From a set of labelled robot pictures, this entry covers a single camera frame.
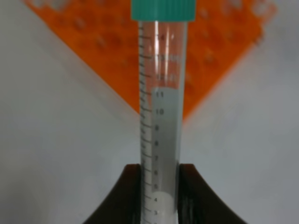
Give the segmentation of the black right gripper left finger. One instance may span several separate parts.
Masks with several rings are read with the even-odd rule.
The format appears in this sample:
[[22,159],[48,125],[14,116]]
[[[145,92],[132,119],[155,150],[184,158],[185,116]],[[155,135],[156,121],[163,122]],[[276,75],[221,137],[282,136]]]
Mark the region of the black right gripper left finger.
[[128,164],[113,189],[85,224],[139,224],[141,165]]

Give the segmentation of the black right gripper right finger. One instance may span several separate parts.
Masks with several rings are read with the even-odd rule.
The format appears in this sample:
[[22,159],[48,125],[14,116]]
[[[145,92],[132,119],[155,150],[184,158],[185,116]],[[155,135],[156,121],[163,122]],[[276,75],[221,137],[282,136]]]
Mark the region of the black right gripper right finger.
[[244,224],[210,188],[193,164],[180,164],[178,182],[180,224]]

